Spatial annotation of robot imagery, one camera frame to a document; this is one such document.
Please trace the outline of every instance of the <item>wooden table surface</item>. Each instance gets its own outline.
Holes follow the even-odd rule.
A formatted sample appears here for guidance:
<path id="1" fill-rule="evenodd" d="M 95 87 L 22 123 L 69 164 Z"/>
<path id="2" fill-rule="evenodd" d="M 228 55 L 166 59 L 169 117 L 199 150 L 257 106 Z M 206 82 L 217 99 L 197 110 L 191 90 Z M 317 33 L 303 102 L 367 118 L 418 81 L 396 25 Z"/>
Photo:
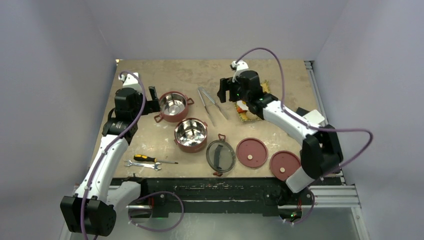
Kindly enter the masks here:
<path id="1" fill-rule="evenodd" d="M 119 62 L 116 74 L 110 90 L 109 99 L 103 116 L 103 124 L 106 122 L 107 113 L 114 105 L 116 90 L 122 87 L 118 81 L 121 71 L 138 72 L 147 89 L 155 86 L 157 95 L 160 97 L 168 91 L 178 91 L 189 98 L 193 98 L 195 104 L 189 106 L 187 117 L 198 118 L 208 124 L 208 144 L 218 139 L 218 134 L 226 135 L 226 141 L 236 151 L 237 144 L 244 138 L 257 138 L 265 143 L 268 148 L 266 163 L 252 169 L 242 165 L 236 158 L 234 168 L 224 173 L 222 177 L 273 177 L 269 168 L 271 156 L 281 150 L 291 151 L 299 156 L 301 146 L 283 130 L 266 121 L 241 122 L 234 107 L 234 103 L 219 103 L 216 96 L 221 78 L 233 75 L 230 69 L 230 59 L 214 60 L 122 60 Z M 268 80 L 271 93 L 279 99 L 282 96 L 282 83 L 279 68 L 274 59 L 246 60 L 249 68 L 258 72 L 261 82 Z M 309 111 L 317 109 L 313 89 L 303 60 L 281 60 L 284 70 L 286 99 L 285 104 L 292 110 L 297 107 Z M 205 112 L 198 94 L 198 87 L 204 87 L 218 102 L 220 107 L 229 115 L 226 120 L 218 109 L 205 97 L 208 110 L 212 114 L 215 126 L 212 125 Z M 198 153 L 185 153 L 174 143 L 174 129 L 176 123 L 161 121 L 156 123 L 153 117 L 157 113 L 142 116 L 138 121 L 138 131 L 135 134 L 128 150 L 123 155 L 114 174 L 115 178 L 128 176 L 136 177 L 213 177 L 214 170 L 206 160 L 206 147 Z M 99 149 L 101 130 L 99 131 L 94 152 Z M 155 171 L 150 168 L 139 166 L 125 167 L 124 160 L 132 160 L 134 154 L 143 154 L 162 160 L 176 161 L 179 164 L 163 163 L 162 170 Z"/>

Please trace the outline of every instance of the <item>pot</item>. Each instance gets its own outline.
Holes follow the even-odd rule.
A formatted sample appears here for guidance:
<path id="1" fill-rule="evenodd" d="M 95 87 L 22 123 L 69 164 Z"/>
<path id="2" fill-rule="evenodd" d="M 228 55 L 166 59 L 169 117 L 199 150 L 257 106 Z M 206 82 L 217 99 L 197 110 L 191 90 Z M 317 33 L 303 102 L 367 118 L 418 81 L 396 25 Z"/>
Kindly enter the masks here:
<path id="1" fill-rule="evenodd" d="M 197 153 L 202 150 L 208 141 L 206 122 L 197 118 L 186 118 L 174 130 L 175 144 L 186 153 Z"/>
<path id="2" fill-rule="evenodd" d="M 159 115 L 154 116 L 156 123 L 165 120 L 170 123 L 178 123 L 189 114 L 189 105 L 194 104 L 193 99 L 178 91 L 169 91 L 159 98 Z"/>

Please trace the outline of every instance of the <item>metal wrench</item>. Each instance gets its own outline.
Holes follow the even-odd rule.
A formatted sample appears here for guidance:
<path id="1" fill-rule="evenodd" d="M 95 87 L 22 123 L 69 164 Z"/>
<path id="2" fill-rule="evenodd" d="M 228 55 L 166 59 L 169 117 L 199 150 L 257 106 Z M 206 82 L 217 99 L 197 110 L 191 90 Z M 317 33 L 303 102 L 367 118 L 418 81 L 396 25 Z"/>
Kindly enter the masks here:
<path id="1" fill-rule="evenodd" d="M 162 170 L 162 168 L 158 167 L 161 164 L 162 163 L 160 162 L 155 162 L 154 164 L 147 164 L 147 163 L 133 162 L 131 160 L 124 161 L 125 167 L 138 166 L 138 167 L 151 168 L 151 169 L 154 169 L 155 171 Z"/>

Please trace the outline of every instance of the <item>round red lid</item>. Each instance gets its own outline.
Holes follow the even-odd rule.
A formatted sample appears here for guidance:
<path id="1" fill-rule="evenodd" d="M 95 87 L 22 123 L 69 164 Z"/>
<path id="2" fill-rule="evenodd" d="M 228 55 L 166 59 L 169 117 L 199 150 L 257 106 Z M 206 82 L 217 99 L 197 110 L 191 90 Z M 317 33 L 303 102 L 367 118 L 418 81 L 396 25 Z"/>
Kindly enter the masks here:
<path id="1" fill-rule="evenodd" d="M 281 181 L 287 180 L 300 167 L 301 161 L 298 156 L 290 151 L 278 151 L 269 161 L 272 174 Z"/>
<path id="2" fill-rule="evenodd" d="M 241 140 L 235 151 L 240 163 L 250 168 L 264 165 L 268 158 L 267 146 L 261 140 L 253 137 Z"/>

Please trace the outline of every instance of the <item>gray wall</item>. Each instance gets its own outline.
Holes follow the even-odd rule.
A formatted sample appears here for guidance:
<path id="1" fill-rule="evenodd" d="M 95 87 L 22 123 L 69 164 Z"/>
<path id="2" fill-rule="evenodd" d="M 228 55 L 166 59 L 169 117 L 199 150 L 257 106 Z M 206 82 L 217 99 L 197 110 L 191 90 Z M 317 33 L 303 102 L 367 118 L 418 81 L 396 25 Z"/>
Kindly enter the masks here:
<path id="1" fill-rule="evenodd" d="M 0 30 L 0 239 L 58 239 L 114 59 L 83 0 L 2 0 Z"/>
<path id="2" fill-rule="evenodd" d="M 313 60 L 346 2 L 87 0 L 117 59 L 234 59 L 261 46 Z"/>
<path id="3" fill-rule="evenodd" d="M 314 64 L 329 121 L 375 141 L 347 169 L 371 239 L 423 239 L 424 2 L 351 0 Z M 352 156 L 365 133 L 339 135 Z"/>

